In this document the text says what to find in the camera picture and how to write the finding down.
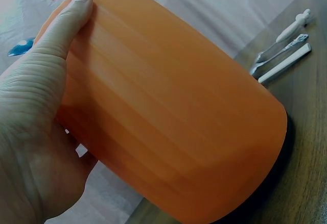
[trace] hand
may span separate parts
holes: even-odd
[[[55,121],[69,46],[92,0],[73,0],[36,45],[0,76],[0,223],[42,223],[82,195],[97,160]]]

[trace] orange container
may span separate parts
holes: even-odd
[[[67,58],[59,121],[180,222],[225,216],[275,163],[287,130],[283,106],[156,2],[94,2]]]

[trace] white fabric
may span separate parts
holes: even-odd
[[[293,0],[156,1],[234,57]]]

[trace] finger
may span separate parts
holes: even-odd
[[[83,170],[85,172],[85,175],[88,176],[95,165],[97,164],[98,160],[89,152],[87,151],[81,158],[83,165]]]
[[[92,6],[93,0],[72,0],[52,21],[31,52],[66,59],[73,38],[91,16]]]

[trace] wooden table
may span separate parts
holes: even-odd
[[[248,69],[256,54],[306,8],[314,15],[305,30],[313,52],[267,85],[295,124],[290,162],[261,206],[233,223],[327,223],[327,0],[295,0],[236,61]],[[178,222],[144,199],[127,222],[138,223]]]

